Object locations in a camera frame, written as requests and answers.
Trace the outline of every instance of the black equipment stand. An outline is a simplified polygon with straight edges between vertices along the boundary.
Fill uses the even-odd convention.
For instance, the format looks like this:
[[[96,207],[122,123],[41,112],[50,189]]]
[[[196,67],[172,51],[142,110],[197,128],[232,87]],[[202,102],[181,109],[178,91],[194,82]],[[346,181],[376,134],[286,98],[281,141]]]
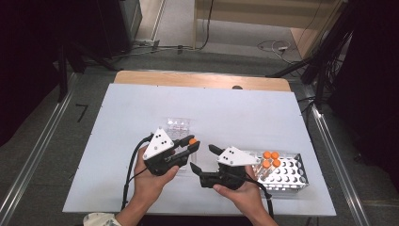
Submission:
[[[58,74],[59,74],[59,97],[58,102],[61,102],[68,93],[68,75],[67,75],[67,60],[76,73],[84,73],[86,64],[81,58],[81,55],[92,58],[100,65],[107,68],[109,71],[118,72],[122,69],[116,69],[113,65],[106,62],[103,58],[92,53],[86,47],[76,42],[69,42],[63,40],[58,49]]]
[[[281,78],[288,73],[308,65],[300,79],[303,84],[309,85],[317,77],[314,104],[316,105],[319,113],[322,113],[321,103],[324,86],[327,79],[327,63],[332,60],[331,54],[337,48],[344,35],[353,30],[353,22],[355,20],[352,18],[352,16],[358,1],[359,0],[348,1],[343,13],[340,15],[335,25],[333,25],[325,40],[322,42],[320,48],[313,56],[305,58],[278,73],[267,75],[266,77]]]

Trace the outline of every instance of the human hand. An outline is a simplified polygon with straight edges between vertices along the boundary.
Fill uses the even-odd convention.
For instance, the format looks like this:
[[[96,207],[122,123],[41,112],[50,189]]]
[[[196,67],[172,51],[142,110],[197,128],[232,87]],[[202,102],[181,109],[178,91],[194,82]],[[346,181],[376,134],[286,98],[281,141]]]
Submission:
[[[143,154],[147,150],[147,146],[138,150],[136,165],[134,169],[135,175],[146,168],[143,160]],[[135,177],[135,193],[132,199],[147,202],[152,205],[161,195],[164,186],[175,176],[179,167],[174,166],[162,176],[152,175],[148,170],[143,171]]]
[[[140,148],[137,153],[137,160],[134,174],[137,175],[146,168],[143,160],[143,154],[147,146]],[[179,167],[172,167],[162,176],[152,175],[148,170],[135,177],[135,192],[132,199],[120,213],[116,215],[117,221],[123,225],[137,225],[141,218],[147,213],[148,209],[161,195],[164,186],[175,176]]]
[[[251,166],[246,166],[246,172],[256,181],[255,173]],[[244,182],[236,190],[231,190],[221,185],[214,185],[214,190],[231,200],[253,225],[277,225],[264,209],[260,189],[257,185],[251,182]]]

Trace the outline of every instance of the person's left hand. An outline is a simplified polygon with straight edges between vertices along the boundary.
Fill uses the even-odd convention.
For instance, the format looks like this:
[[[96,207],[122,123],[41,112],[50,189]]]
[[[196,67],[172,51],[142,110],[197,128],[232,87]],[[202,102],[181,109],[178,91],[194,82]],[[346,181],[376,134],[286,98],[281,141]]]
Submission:
[[[143,154],[147,146],[138,150],[134,174],[137,175],[146,168]],[[161,195],[164,186],[175,176],[179,167],[174,166],[162,176],[155,176],[145,170],[135,177],[135,193],[127,206],[116,215],[116,220],[124,226],[137,225],[148,209]]]
[[[135,175],[146,168],[143,160],[143,154],[146,150],[147,146],[138,150]],[[152,175],[149,170],[143,171],[135,177],[135,193],[132,199],[145,202],[151,206],[161,195],[164,186],[175,177],[178,170],[179,167],[174,166],[162,176]]]

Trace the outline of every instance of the wrist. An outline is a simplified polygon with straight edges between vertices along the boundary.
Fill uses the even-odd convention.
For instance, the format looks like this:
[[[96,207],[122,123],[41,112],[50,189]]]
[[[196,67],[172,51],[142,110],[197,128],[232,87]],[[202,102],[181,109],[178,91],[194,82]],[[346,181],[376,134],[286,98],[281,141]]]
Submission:
[[[277,223],[270,217],[265,209],[258,209],[250,213],[244,214],[253,226],[274,226]]]
[[[115,219],[123,226],[136,226],[151,206],[152,203],[133,197]]]

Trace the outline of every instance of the sleeve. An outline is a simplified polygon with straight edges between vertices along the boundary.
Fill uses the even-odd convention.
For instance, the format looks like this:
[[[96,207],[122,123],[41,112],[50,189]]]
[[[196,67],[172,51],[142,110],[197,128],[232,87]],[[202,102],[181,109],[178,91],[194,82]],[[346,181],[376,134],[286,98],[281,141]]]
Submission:
[[[92,213],[83,219],[84,226],[121,226],[113,214]]]

